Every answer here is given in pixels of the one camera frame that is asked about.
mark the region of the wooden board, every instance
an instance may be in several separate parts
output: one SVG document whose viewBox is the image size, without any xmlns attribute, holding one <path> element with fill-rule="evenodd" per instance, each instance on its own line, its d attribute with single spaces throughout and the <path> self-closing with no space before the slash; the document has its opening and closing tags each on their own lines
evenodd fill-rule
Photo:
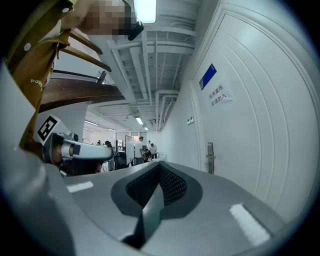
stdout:
<svg viewBox="0 0 320 256">
<path fill-rule="evenodd" d="M 79 102 L 109 102 L 124 99 L 116 86 L 84 80 L 52 78 L 43 92 L 39 113 Z"/>
</svg>

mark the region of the ceiling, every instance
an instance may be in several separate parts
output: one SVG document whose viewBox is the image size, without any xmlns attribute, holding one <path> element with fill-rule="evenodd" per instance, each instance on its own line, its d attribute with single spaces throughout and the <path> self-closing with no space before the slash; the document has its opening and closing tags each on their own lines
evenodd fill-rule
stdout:
<svg viewBox="0 0 320 256">
<path fill-rule="evenodd" d="M 202 0 L 158 0 L 156 22 L 146 24 L 134 41 L 121 36 L 84 35 L 101 48 L 103 55 L 98 56 L 86 47 L 81 50 L 111 67 L 105 83 L 116 85 L 125 97 L 125 100 L 89 104 L 86 120 L 99 126 L 85 123 L 84 129 L 106 131 L 111 128 L 122 132 L 145 131 L 144 127 L 148 127 L 156 131 L 155 92 L 180 90 L 181 70 L 194 49 L 193 30 L 201 3 Z M 63 68 L 69 69 L 66 63 Z M 86 75 L 98 76 L 102 70 L 82 66 L 82 74 Z M 171 100 L 168 98 L 165 102 L 162 119 Z M 170 104 L 166 119 L 173 105 Z M 135 117 L 140 117 L 143 125 Z"/>
</svg>

